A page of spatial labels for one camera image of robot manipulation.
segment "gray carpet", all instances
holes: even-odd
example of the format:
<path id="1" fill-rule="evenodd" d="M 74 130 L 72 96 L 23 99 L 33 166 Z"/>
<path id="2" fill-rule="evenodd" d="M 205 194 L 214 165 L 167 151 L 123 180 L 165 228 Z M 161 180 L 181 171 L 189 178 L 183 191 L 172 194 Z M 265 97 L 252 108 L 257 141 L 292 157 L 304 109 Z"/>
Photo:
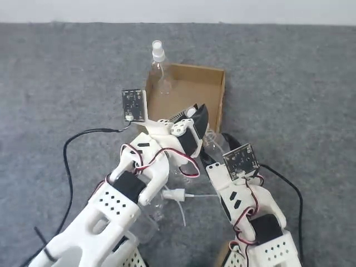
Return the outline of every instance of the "gray carpet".
<path id="1" fill-rule="evenodd" d="M 355 266 L 356 28 L 99 23 L 0 24 L 0 266 L 19 266 L 41 245 L 35 225 L 54 233 L 68 202 L 63 143 L 123 126 L 120 91 L 144 86 L 154 39 L 173 62 L 226 69 L 222 130 L 301 189 L 305 266 Z M 67 222 L 135 134 L 93 133 L 70 145 Z M 297 240 L 297 195 L 263 174 Z M 213 192 L 206 176 L 186 186 Z M 232 238 L 216 199 L 183 207 L 186 228 L 170 202 L 161 231 L 140 248 L 151 266 L 212 266 Z"/>

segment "bottle cap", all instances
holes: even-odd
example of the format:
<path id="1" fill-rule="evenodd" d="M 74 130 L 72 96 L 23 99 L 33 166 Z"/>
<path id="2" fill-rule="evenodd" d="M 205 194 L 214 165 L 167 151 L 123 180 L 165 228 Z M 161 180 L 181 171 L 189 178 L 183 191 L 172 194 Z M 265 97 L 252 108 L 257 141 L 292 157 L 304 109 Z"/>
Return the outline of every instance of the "bottle cap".
<path id="1" fill-rule="evenodd" d="M 152 42 L 152 56 L 156 62 L 162 62 L 165 60 L 166 55 L 160 40 L 155 40 Z"/>

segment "black cable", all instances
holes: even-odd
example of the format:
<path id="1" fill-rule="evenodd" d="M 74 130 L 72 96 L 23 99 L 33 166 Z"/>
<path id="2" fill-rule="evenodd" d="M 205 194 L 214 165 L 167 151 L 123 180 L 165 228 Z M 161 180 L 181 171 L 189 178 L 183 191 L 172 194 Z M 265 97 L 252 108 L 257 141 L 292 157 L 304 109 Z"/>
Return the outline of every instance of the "black cable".
<path id="1" fill-rule="evenodd" d="M 69 211 L 70 211 L 70 209 L 71 209 L 71 207 L 72 207 L 72 202 L 73 202 L 73 182 L 72 182 L 72 175 L 71 175 L 71 171 L 70 171 L 70 169 L 69 169 L 68 158 L 67 158 L 67 147 L 68 147 L 68 145 L 69 145 L 74 139 L 76 139 L 76 138 L 78 138 L 78 137 L 80 137 L 80 136 L 82 136 L 82 135 L 85 135 L 85 134 L 90 134 L 90 133 L 93 133 L 93 132 L 123 132 L 124 130 L 126 130 L 127 128 L 129 128 L 130 125 L 131 125 L 131 122 L 129 122 L 128 125 L 127 125 L 125 128 L 123 128 L 122 130 L 111 129 L 111 128 L 93 128 L 93 129 L 88 129 L 88 130 L 82 131 L 82 132 L 80 132 L 80 133 L 77 133 L 76 135 L 72 136 L 71 138 L 69 138 L 69 139 L 65 142 L 65 144 L 64 144 L 64 146 L 63 146 L 63 160 L 64 160 L 64 163 L 65 163 L 65 168 L 66 168 L 67 177 L 68 177 L 68 184 L 69 184 L 69 189 L 70 189 L 70 200 L 69 200 L 69 204 L 68 204 L 68 208 L 67 208 L 67 210 L 66 210 L 66 213 L 65 213 L 65 215 L 63 216 L 63 219 L 62 219 L 62 221 L 61 221 L 59 227 L 57 228 L 57 230 L 56 230 L 54 236 L 58 235 L 58 234 L 61 232 L 61 230 L 62 230 L 62 228 L 63 228 L 63 226 L 64 226 L 64 224 L 65 224 L 65 222 L 66 222 L 66 220 L 67 220 L 67 217 L 68 217 L 68 214 L 69 214 Z M 37 229 L 37 230 L 36 230 L 36 229 L 35 229 L 36 234 L 39 236 L 40 239 L 42 239 L 42 238 L 43 238 L 43 235 L 41 234 L 41 232 L 40 232 L 38 229 Z M 20 265 L 20 267 L 25 267 L 25 266 L 27 266 L 27 265 L 41 252 L 41 250 L 46 247 L 46 245 L 47 245 L 47 243 L 46 243 L 42 248 L 38 249 L 38 250 L 37 250 L 32 256 L 30 256 L 26 261 L 24 261 L 24 262 Z"/>
<path id="2" fill-rule="evenodd" d="M 304 261 L 304 252 L 303 252 L 303 232 L 302 232 L 302 216 L 303 216 L 303 197 L 299 191 L 299 189 L 291 182 L 289 181 L 286 177 L 284 177 L 282 174 L 278 173 L 277 171 L 273 170 L 270 166 L 266 164 L 260 164 L 261 167 L 266 168 L 270 172 L 274 173 L 278 177 L 280 177 L 283 181 L 285 181 L 288 185 L 290 185 L 295 192 L 298 194 L 299 197 L 299 217 L 298 217 L 298 234 L 299 234 L 299 254 L 300 254 L 300 261 L 303 264 Z"/>
<path id="3" fill-rule="evenodd" d="M 50 259 L 50 261 L 52 262 L 56 262 L 57 259 L 55 259 L 51 253 L 48 251 L 48 249 L 46 248 L 46 245 L 48 244 L 48 242 L 46 241 L 45 237 L 42 235 L 41 231 L 35 226 L 34 231 L 36 232 L 36 234 L 39 236 L 39 238 L 41 239 L 41 241 L 43 242 L 43 251 L 44 253 L 46 253 L 47 257 Z"/>

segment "clear plastic bottle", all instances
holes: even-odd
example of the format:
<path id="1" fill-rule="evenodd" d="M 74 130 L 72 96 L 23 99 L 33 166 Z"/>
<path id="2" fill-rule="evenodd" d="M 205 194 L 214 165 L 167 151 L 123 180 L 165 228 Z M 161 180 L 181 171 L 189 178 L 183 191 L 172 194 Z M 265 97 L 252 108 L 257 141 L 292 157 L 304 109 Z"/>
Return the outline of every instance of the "clear plastic bottle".
<path id="1" fill-rule="evenodd" d="M 149 182 L 149 179 L 144 175 L 139 175 L 139 179 L 145 183 Z M 158 222 L 164 218 L 163 209 L 166 203 L 167 200 L 162 197 L 160 191 L 148 205 L 139 205 L 141 208 L 141 215 L 130 227 L 130 231 L 137 236 L 140 243 L 148 243 L 154 234 L 159 231 Z"/>
<path id="2" fill-rule="evenodd" d="M 152 57 L 150 75 L 154 77 L 159 92 L 163 95 L 172 91 L 171 64 L 165 55 L 163 44 L 159 40 L 152 42 Z"/>
<path id="3" fill-rule="evenodd" d="M 230 151 L 229 143 L 225 140 L 222 134 L 208 129 L 203 138 L 203 146 L 205 152 L 217 162 L 223 164 L 223 154 Z"/>

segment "white plastic housing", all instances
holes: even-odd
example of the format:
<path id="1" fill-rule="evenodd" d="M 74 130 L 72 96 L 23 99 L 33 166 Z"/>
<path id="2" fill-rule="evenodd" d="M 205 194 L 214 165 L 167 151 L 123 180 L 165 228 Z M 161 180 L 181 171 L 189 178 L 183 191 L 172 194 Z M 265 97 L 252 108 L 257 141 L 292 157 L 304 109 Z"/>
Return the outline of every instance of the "white plastic housing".
<path id="1" fill-rule="evenodd" d="M 251 247 L 248 255 L 253 265 L 258 267 L 301 267 L 293 238 L 285 231 L 283 236 L 265 244 Z"/>

